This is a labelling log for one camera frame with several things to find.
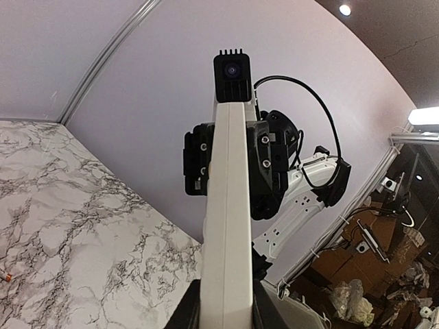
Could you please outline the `white remote control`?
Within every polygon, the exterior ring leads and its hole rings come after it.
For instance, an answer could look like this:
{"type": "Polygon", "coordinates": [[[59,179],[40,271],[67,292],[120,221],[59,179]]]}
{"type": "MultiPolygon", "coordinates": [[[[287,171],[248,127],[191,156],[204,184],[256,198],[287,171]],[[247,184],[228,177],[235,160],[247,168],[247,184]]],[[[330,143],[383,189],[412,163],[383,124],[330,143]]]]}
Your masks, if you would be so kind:
{"type": "Polygon", "coordinates": [[[209,167],[200,328],[251,328],[252,256],[246,114],[219,103],[209,167]]]}

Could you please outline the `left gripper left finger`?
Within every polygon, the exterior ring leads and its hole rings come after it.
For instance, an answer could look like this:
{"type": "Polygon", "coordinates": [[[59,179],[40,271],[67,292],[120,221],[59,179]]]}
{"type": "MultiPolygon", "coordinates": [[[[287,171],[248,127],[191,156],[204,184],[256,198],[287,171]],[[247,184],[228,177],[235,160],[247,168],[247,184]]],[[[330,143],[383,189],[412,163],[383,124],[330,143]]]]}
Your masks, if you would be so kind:
{"type": "Polygon", "coordinates": [[[164,329],[199,328],[200,283],[201,280],[191,282],[164,329]]]}

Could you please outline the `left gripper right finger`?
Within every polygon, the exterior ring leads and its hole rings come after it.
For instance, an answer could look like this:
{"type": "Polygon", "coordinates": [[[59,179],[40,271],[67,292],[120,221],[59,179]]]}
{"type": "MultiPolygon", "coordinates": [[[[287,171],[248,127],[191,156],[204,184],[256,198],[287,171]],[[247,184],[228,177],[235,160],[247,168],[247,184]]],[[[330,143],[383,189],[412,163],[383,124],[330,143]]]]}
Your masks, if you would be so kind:
{"type": "Polygon", "coordinates": [[[253,280],[252,328],[288,329],[267,291],[258,280],[253,280]]]}

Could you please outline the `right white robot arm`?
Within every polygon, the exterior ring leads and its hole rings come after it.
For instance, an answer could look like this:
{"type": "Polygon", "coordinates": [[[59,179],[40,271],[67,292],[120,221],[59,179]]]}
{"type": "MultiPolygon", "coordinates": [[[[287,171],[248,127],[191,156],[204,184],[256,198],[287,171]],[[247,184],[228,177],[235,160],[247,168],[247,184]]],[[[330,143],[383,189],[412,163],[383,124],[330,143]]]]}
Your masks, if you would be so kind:
{"type": "Polygon", "coordinates": [[[245,121],[231,109],[185,134],[183,174],[190,196],[206,197],[202,275],[233,265],[262,278],[285,243],[342,198],[351,166],[324,147],[301,159],[303,131],[282,112],[245,121]]]}

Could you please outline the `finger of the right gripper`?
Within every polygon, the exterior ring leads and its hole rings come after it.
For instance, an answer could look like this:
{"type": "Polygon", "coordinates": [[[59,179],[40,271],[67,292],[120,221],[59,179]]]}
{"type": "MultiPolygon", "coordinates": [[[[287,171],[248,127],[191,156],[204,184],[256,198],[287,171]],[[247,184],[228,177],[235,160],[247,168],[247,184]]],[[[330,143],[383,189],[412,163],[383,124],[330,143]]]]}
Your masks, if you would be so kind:
{"type": "Polygon", "coordinates": [[[272,191],[269,134],[269,125],[266,121],[248,121],[246,123],[250,192],[272,191]]]}
{"type": "Polygon", "coordinates": [[[207,195],[214,129],[214,123],[202,123],[185,134],[183,175],[187,195],[207,195]]]}

